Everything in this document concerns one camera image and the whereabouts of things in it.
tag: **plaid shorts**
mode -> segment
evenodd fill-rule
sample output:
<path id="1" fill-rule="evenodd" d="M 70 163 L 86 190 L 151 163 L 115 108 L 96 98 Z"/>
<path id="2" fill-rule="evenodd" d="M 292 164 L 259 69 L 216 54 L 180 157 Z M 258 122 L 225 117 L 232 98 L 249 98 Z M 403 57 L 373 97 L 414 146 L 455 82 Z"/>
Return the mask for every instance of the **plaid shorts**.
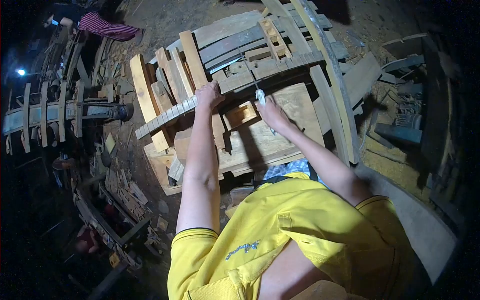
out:
<path id="1" fill-rule="evenodd" d="M 288 164 L 278 165 L 278 166 L 271 166 L 268 168 L 267 172 L 265 173 L 263 180 L 267 180 L 274 176 L 285 176 L 292 172 L 303 172 L 310 177 L 310 169 L 308 168 L 308 160 L 306 158 L 302 158 L 299 160 L 294 160 L 289 162 Z M 323 184 L 328 188 L 328 186 L 323 182 L 323 180 L 318 177 L 318 182 Z"/>

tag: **cloth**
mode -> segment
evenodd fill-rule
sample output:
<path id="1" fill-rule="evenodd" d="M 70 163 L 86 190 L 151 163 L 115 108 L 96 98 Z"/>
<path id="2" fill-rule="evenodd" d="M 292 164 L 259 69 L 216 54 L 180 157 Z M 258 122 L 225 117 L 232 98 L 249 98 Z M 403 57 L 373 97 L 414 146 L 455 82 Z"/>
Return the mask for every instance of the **cloth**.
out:
<path id="1" fill-rule="evenodd" d="M 293 239 L 347 293 L 397 299 L 414 252 L 392 202 L 352 207 L 303 172 L 265 183 L 238 205 L 220 235 L 205 228 L 172 241 L 169 299 L 257 299 L 262 272 Z"/>
<path id="2" fill-rule="evenodd" d="M 83 240 L 87 243 L 88 249 L 95 246 L 95 244 L 93 243 L 93 239 L 90 236 L 90 232 L 92 232 L 92 230 L 90 228 L 87 228 L 79 237 L 77 237 L 77 240 Z"/>
<path id="3" fill-rule="evenodd" d="M 77 27 L 82 17 L 87 14 L 88 10 L 76 4 L 55 3 L 52 5 L 53 20 L 52 24 L 58 25 L 63 18 L 73 21 L 73 25 Z"/>
<path id="4" fill-rule="evenodd" d="M 139 30 L 124 24 L 112 24 L 105 21 L 97 12 L 88 12 L 78 26 L 80 30 L 88 30 L 99 36 L 106 36 L 117 41 L 131 40 Z"/>
<path id="5" fill-rule="evenodd" d="M 306 158 L 302 158 L 302 159 L 289 162 L 288 164 L 271 166 L 268 168 L 263 179 L 268 180 L 269 178 L 272 178 L 275 176 L 285 176 L 288 173 L 293 173 L 293 172 L 302 172 L 307 174 L 308 177 L 311 177 L 310 168 L 308 167 L 308 160 Z M 321 178 L 317 177 L 317 180 L 319 183 L 323 184 L 324 186 L 327 186 Z"/>

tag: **shirt sleeve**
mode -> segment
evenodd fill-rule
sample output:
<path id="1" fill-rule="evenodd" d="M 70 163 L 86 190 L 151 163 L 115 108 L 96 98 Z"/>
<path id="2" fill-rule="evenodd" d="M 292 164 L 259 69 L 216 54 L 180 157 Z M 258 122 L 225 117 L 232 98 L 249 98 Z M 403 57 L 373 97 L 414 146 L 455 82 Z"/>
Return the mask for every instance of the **shirt sleeve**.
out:
<path id="1" fill-rule="evenodd" d="M 187 229 L 175 236 L 167 280 L 169 299 L 182 299 L 217 239 L 218 234 L 207 228 Z"/>

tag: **right hand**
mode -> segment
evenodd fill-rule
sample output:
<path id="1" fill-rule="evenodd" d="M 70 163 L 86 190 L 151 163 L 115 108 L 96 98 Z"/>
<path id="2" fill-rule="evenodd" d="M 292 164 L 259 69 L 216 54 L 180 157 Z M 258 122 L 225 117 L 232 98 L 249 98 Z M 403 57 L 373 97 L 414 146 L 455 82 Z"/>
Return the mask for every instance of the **right hand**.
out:
<path id="1" fill-rule="evenodd" d="M 265 97 L 265 105 L 257 105 L 257 110 L 265 123 L 282 136 L 287 130 L 297 128 L 271 95 Z"/>

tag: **hand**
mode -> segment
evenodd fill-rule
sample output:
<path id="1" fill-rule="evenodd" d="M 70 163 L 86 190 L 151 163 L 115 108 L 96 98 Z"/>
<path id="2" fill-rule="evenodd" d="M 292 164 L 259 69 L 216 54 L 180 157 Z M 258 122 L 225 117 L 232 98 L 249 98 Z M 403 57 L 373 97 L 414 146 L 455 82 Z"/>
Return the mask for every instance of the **hand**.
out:
<path id="1" fill-rule="evenodd" d="M 217 80 L 213 80 L 196 90 L 195 95 L 197 96 L 197 109 L 206 109 L 209 112 L 225 100 L 225 96 L 220 94 Z"/>
<path id="2" fill-rule="evenodd" d="M 257 110 L 265 123 L 282 136 L 285 136 L 288 129 L 298 129 L 290 122 L 283 109 L 277 105 L 271 95 L 265 97 L 265 105 L 257 105 Z"/>

